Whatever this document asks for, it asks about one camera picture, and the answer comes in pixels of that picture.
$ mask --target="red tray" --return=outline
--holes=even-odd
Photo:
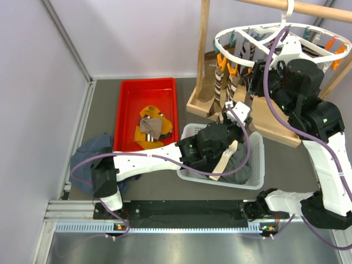
[[[176,84],[173,78],[127,80],[121,83],[117,121],[115,127],[115,151],[139,151],[143,148],[133,141],[139,113],[146,106],[156,106],[172,123],[172,133],[160,139],[165,145],[178,141],[178,116]]]

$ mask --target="wooden post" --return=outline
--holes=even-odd
[[[245,2],[250,4],[257,4],[258,6],[271,7],[281,10],[287,10],[287,0],[237,0],[238,2]],[[352,23],[352,12],[331,7],[323,7],[321,5],[307,4],[295,1],[295,13],[312,15],[320,18],[327,18],[347,23]]]
[[[197,83],[196,83],[196,97],[202,89],[203,83],[203,68],[204,68],[204,53],[205,53],[205,43],[207,40],[208,31],[208,18],[209,18],[209,6],[210,0],[202,0],[202,10],[200,19],[200,39],[199,39],[199,49],[198,49],[198,64],[197,64]]]
[[[325,100],[350,70],[352,70],[352,53],[350,53],[347,59],[345,59],[345,62],[337,68],[334,75],[329,79],[327,85],[321,90],[320,98]]]

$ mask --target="wooden stand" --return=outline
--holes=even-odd
[[[287,0],[237,0],[239,2],[246,2],[257,4],[265,7],[272,7],[276,9],[286,10],[287,9]],[[197,65],[197,83],[194,88],[191,97],[188,100],[186,109],[188,112],[197,114],[202,117],[206,117],[207,113],[212,104],[212,100],[208,102],[201,102],[197,99],[198,94],[202,88],[203,81],[203,67],[204,67],[204,52],[205,52],[205,42],[206,42],[206,31],[208,27],[208,16],[209,16],[209,6],[210,0],[202,0],[202,9],[201,9],[201,32],[200,32],[200,41],[199,41],[199,50],[198,50],[198,65]],[[346,10],[340,10],[329,7],[322,7],[320,5],[306,4],[295,2],[294,12],[313,15],[316,17],[322,17],[327,19],[333,19],[343,22],[352,23],[352,12]],[[322,89],[322,99],[324,99],[342,80],[342,78],[348,73],[352,68],[352,54],[345,59],[345,63],[340,65],[334,74],[331,81]],[[236,90],[234,100],[244,102],[245,100],[245,89],[240,87]],[[224,94],[221,94],[222,102],[224,104]],[[282,111],[276,107],[277,113],[287,120],[288,117],[285,116]],[[219,113],[209,117],[212,120],[217,120]],[[255,129],[262,134],[264,137],[281,142],[283,144],[297,147],[301,140],[297,137],[295,133],[283,127],[272,115],[270,112],[267,103],[264,97],[255,97],[252,104],[252,114],[253,125]]]

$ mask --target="dark blue fabric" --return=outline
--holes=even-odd
[[[70,159],[70,171],[80,162],[97,155],[101,149],[105,147],[112,147],[114,144],[114,138],[109,134],[102,134],[100,136],[96,136],[87,142],[85,142],[82,146],[77,148],[76,153]],[[86,180],[88,182],[92,181],[91,171],[90,171],[91,163],[84,164],[80,168],[78,168],[74,175],[77,178]],[[81,191],[93,195],[93,188],[91,185],[83,183],[79,180],[76,180],[70,176],[70,182],[76,188]],[[127,185],[125,181],[121,181],[118,183],[119,189],[121,193],[124,193],[127,190]]]

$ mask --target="brown cloth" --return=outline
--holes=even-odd
[[[142,118],[139,121],[140,131],[142,133],[151,134],[153,138],[159,139],[161,135],[163,120],[160,118]]]

